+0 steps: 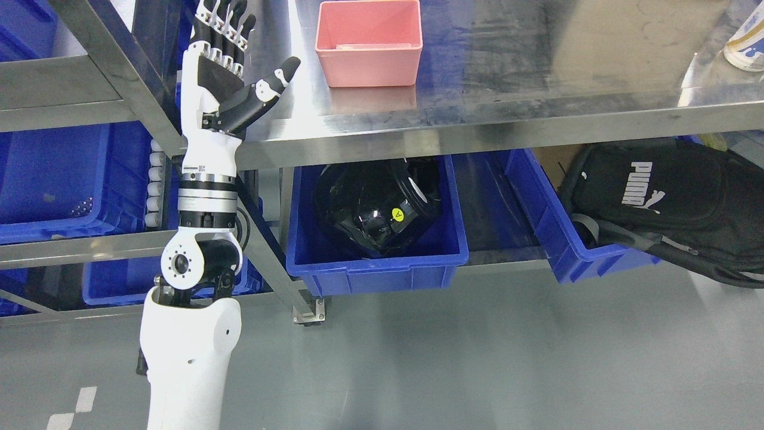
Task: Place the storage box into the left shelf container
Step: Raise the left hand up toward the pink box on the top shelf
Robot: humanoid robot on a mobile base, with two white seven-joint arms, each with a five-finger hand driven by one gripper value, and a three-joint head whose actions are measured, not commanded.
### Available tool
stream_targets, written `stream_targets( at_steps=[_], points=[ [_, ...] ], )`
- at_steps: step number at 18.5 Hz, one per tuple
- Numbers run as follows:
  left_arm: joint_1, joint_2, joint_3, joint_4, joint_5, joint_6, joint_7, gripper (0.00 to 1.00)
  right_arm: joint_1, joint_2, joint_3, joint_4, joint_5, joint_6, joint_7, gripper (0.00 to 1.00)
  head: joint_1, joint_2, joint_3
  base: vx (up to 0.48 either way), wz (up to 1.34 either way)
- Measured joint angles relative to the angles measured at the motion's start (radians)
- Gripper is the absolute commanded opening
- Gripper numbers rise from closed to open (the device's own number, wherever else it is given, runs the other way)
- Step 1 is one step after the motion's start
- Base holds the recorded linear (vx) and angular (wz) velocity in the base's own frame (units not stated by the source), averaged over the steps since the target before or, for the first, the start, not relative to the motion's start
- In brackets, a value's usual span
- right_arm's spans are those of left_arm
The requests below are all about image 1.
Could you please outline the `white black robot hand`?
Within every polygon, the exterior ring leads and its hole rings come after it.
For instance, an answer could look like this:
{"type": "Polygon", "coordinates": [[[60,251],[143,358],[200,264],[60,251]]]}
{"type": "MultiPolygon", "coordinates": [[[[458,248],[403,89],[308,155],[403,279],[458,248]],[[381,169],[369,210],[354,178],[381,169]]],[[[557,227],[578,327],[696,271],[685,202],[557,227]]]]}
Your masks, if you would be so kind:
{"type": "Polygon", "coordinates": [[[278,103],[302,63],[292,56],[259,81],[243,82],[248,39],[257,21],[253,14],[241,21],[246,8],[247,1],[199,1],[196,6],[180,84],[187,143],[183,176],[237,175],[236,153],[247,128],[278,103]]]}

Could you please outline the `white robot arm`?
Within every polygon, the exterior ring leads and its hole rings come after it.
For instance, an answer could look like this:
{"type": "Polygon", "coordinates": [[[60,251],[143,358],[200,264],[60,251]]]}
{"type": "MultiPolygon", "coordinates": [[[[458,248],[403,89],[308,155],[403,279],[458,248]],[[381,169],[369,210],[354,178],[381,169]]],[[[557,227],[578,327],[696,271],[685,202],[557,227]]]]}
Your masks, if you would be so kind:
{"type": "Polygon", "coordinates": [[[243,79],[256,17],[245,1],[201,1],[180,84],[179,226],[144,300],[137,373],[150,384],[149,429],[218,429],[227,369],[241,335],[232,296],[245,264],[235,154],[247,128],[279,101],[300,65],[290,57],[243,79]]]}

